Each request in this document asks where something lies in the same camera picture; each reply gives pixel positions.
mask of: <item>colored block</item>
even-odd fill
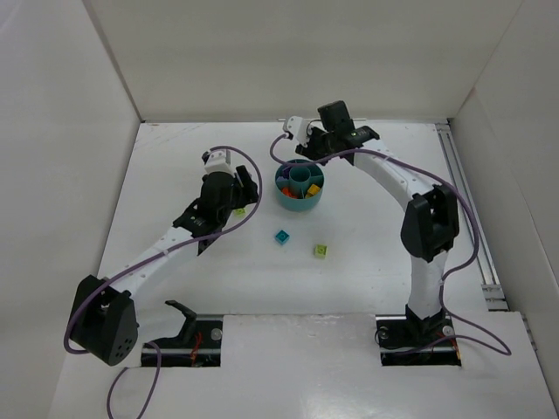
[[[278,234],[276,234],[276,242],[278,242],[279,244],[281,244],[282,246],[287,243],[287,240],[289,240],[289,235],[287,233],[285,233],[285,231],[280,230]]]
[[[315,196],[321,191],[321,188],[316,185],[311,185],[311,187],[307,191],[307,195]]]
[[[317,258],[323,259],[326,257],[326,252],[328,251],[328,247],[324,244],[317,244],[314,248],[314,255]]]

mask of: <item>teal cup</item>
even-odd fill
[[[308,162],[308,160],[295,159],[289,162],[303,163]],[[280,166],[276,170],[275,184],[276,197],[283,208],[294,212],[308,211],[321,199],[324,188],[324,174],[317,165],[294,168]],[[305,198],[312,185],[318,186],[321,190],[316,195]],[[289,192],[296,198],[285,195],[282,192],[284,188],[288,188]]]

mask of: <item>bolt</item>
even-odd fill
[[[223,336],[223,332],[221,331],[221,329],[218,328],[211,329],[210,337],[212,340],[221,340],[222,336]]]
[[[388,339],[388,327],[382,326],[381,328],[379,328],[378,337],[382,340]]]
[[[453,336],[454,335],[454,329],[452,328],[452,326],[443,327],[443,335],[444,336]]]

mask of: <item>red wire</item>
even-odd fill
[[[192,352],[190,352],[190,359],[192,360],[191,366],[194,367],[194,362],[196,361],[196,357],[198,355],[198,349],[202,344],[202,332],[198,332],[196,335],[196,345],[192,348]]]

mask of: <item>black bracket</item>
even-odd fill
[[[70,318],[81,303],[105,281],[89,275],[76,291]],[[124,360],[138,340],[134,301],[129,292],[118,292],[110,286],[95,297],[78,317],[70,339],[107,365]]]
[[[412,256],[431,262],[454,246],[458,233],[456,196],[445,185],[433,185],[433,190],[408,202],[400,238]]]

